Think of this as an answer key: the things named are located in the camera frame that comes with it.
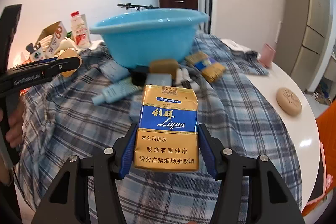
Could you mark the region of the person's left hand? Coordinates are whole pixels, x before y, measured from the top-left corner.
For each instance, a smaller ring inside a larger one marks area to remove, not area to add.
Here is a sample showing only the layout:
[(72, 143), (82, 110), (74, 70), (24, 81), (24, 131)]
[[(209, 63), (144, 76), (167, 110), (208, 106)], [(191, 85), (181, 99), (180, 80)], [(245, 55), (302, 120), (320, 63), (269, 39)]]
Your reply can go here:
[[(19, 98), (17, 108), (9, 116), (10, 129), (6, 133), (6, 140), (10, 143), (12, 148), (18, 147), (22, 142), (23, 136), (23, 114), (25, 111), (25, 104), (22, 97)], [(1, 157), (1, 183), (4, 185), (10, 185), (11, 172), (6, 168), (5, 163)]]

